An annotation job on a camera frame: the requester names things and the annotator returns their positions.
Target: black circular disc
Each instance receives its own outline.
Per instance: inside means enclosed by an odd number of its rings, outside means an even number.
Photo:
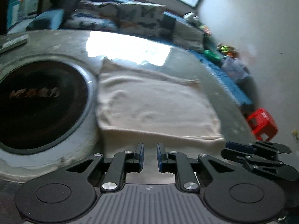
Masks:
[[[71,194],[71,189],[64,184],[47,184],[40,187],[37,192],[37,198],[45,203],[54,204],[66,200]]]
[[[49,184],[52,175],[42,177],[21,185],[16,192],[15,204],[23,219],[37,223],[69,222],[88,211],[96,200],[94,187],[84,178],[60,179]]]
[[[87,101],[75,66],[49,60],[15,69],[0,83],[0,147],[16,154],[53,147],[69,136]]]
[[[213,212],[236,223],[264,223],[284,208],[285,194],[274,182],[258,176],[252,179],[213,181],[204,200]]]
[[[242,203],[255,203],[264,198],[264,191],[252,184],[238,184],[230,189],[231,197]]]

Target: ribbed gray surface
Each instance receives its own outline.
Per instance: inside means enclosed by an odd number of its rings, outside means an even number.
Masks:
[[[88,214],[70,223],[229,224],[213,216],[197,195],[180,192],[174,184],[126,184],[119,192],[103,194]]]

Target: white towel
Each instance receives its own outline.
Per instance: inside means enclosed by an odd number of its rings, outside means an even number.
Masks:
[[[145,144],[144,174],[129,174],[127,182],[174,182],[173,174],[158,172],[158,143],[193,158],[203,152],[219,155],[224,146],[220,120],[199,80],[121,66],[104,58],[98,103],[108,157]]]

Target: black object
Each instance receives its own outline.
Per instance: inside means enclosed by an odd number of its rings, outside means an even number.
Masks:
[[[77,9],[80,0],[50,0],[53,9],[63,9],[64,17],[63,20],[70,18],[71,13]]]
[[[291,154],[292,151],[285,145],[272,142],[256,141],[250,145],[243,145],[229,141],[221,151],[221,156],[241,163],[249,172],[271,180],[297,181],[298,171],[278,160],[278,155],[282,153]]]
[[[223,158],[240,163],[247,171],[277,183],[285,192],[285,207],[293,211],[299,206],[299,172],[284,163],[291,154],[291,149],[285,145],[264,141],[249,145],[229,141],[221,152]]]
[[[143,144],[114,158],[95,154],[22,185],[16,206],[29,223],[267,223],[284,208],[274,182],[206,154],[197,159],[157,146],[160,172],[176,184],[125,184],[140,172]]]
[[[30,180],[16,193],[15,202],[20,216],[38,223],[68,222],[82,216],[101,193],[122,189],[127,173],[140,172],[143,155],[143,144],[139,144],[135,153],[120,152],[115,155],[116,158],[95,154]],[[116,184],[117,187],[105,189],[107,181],[110,183],[108,186]]]
[[[68,137],[85,118],[92,88],[79,66],[56,61],[24,65],[0,83],[0,147],[33,154]]]
[[[206,154],[191,159],[180,152],[166,153],[162,144],[157,145],[157,157],[159,171],[174,173],[181,191],[192,191],[188,187],[197,183],[196,172],[203,201],[223,219],[262,223],[275,218],[284,208],[285,195],[277,184],[242,168]],[[192,192],[199,191],[199,187],[193,189]]]

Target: patterned pillow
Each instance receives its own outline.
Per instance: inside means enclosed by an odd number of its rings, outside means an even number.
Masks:
[[[117,17],[118,3],[115,2],[92,2],[81,0],[75,13],[87,14],[95,18]]]
[[[81,17],[76,15],[72,15],[71,19],[68,19],[62,25],[62,28],[111,32],[116,32],[118,30],[115,23],[109,19]]]
[[[152,3],[121,3],[118,18],[121,32],[146,36],[160,36],[164,5]]]

